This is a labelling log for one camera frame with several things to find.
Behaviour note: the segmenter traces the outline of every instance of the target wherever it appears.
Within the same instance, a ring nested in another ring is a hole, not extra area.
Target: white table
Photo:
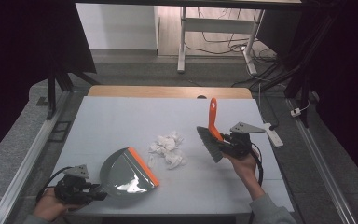
[[[68,135],[55,171],[86,163],[89,181],[100,183],[103,162],[116,150],[134,147],[147,161],[148,147],[158,135],[177,131],[187,165],[168,170],[155,156],[151,169],[160,186],[137,201],[93,202],[77,211],[94,216],[229,215],[251,211],[250,195],[229,161],[214,163],[196,127],[207,127],[209,100],[178,98],[85,97]],[[263,127],[255,100],[218,99],[216,127],[221,133],[242,121]],[[263,154],[263,188],[279,206],[294,211],[265,133],[251,134]],[[62,178],[56,177],[55,184]]]

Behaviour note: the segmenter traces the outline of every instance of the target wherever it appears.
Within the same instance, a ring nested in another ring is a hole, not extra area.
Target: wooden floor
[[[253,20],[255,11],[252,9],[236,9],[236,8],[208,8],[200,7],[200,13],[197,7],[187,7],[186,16],[188,18],[209,18],[209,19],[231,19],[231,20]],[[158,55],[161,56],[177,56],[180,43],[180,8],[179,7],[158,7],[159,16],[159,33],[158,33]],[[230,46],[246,44],[249,35],[239,34],[216,34],[200,32],[186,32],[185,43],[188,46],[186,55],[192,56],[238,56],[242,57],[240,52],[229,52],[221,54],[221,52],[230,51]],[[222,43],[214,43],[208,41],[227,41]],[[266,49],[260,42],[255,42],[254,49],[260,51]],[[218,54],[207,53],[203,49]]]

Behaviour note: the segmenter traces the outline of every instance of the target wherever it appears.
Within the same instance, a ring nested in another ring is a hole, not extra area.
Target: crumpled paper
[[[169,164],[168,169],[173,169],[179,165],[186,165],[186,157],[183,151],[178,149],[178,146],[184,139],[176,132],[166,136],[158,136],[158,139],[150,146],[150,153],[157,153],[165,158]],[[149,158],[148,166],[154,165],[154,157],[151,155]]]

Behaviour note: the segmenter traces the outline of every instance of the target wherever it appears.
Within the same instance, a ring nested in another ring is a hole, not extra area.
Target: person's left hand
[[[65,214],[68,209],[77,209],[82,206],[84,205],[62,203],[55,197],[54,188],[49,188],[45,191],[43,197],[37,203],[33,215],[51,222],[57,217]]]

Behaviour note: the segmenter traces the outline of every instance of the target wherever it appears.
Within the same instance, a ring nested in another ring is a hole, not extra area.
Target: sleeve
[[[268,194],[254,200],[250,206],[255,213],[255,219],[260,224],[295,224],[296,221],[285,207],[278,207]]]
[[[48,224],[48,223],[50,222],[41,217],[36,217],[33,215],[28,215],[25,221],[23,222],[23,224]]]

